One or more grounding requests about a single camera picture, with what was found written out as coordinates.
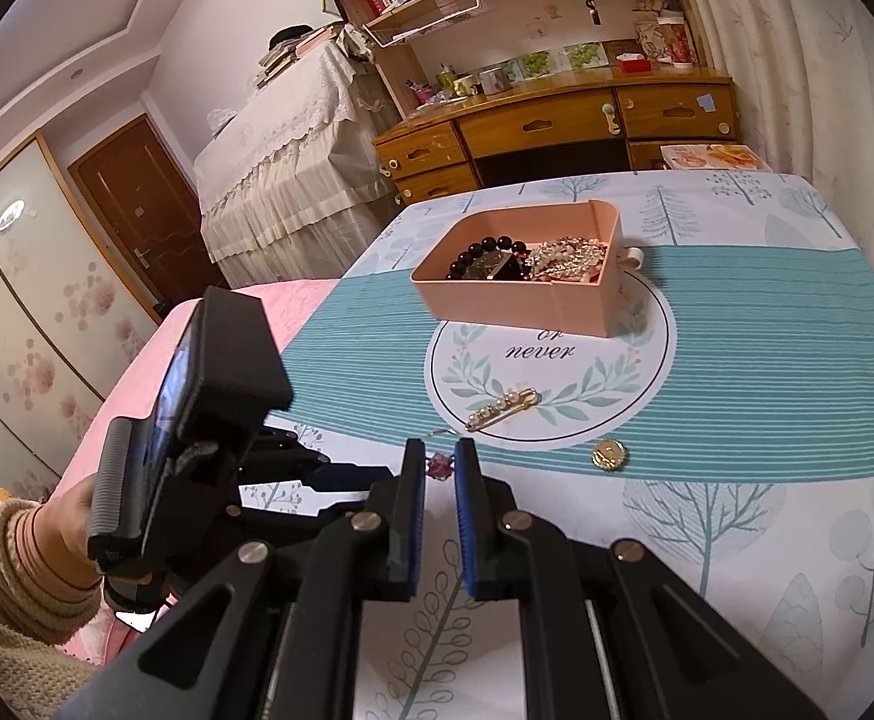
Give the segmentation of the person left hand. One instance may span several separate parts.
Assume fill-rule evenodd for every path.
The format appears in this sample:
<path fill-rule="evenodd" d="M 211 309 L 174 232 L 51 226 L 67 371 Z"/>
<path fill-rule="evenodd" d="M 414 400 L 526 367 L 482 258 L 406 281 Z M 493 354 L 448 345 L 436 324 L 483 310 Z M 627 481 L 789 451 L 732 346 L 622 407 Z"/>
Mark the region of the person left hand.
<path fill-rule="evenodd" d="M 94 491 L 95 476 L 87 476 L 59 499 L 35 509 L 28 525 L 41 573 L 69 589 L 90 590 L 100 580 L 97 564 L 87 554 Z"/>

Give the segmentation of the beige knit sleeve forearm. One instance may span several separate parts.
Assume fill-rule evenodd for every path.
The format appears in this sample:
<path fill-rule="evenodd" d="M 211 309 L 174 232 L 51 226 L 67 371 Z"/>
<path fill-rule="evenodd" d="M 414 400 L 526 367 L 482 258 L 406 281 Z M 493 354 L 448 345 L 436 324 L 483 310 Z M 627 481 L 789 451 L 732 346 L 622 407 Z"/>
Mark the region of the beige knit sleeve forearm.
<path fill-rule="evenodd" d="M 62 645 L 100 610 L 100 585 L 56 577 L 35 546 L 43 509 L 0 504 L 0 698 L 17 718 L 50 718 L 95 674 Z"/>

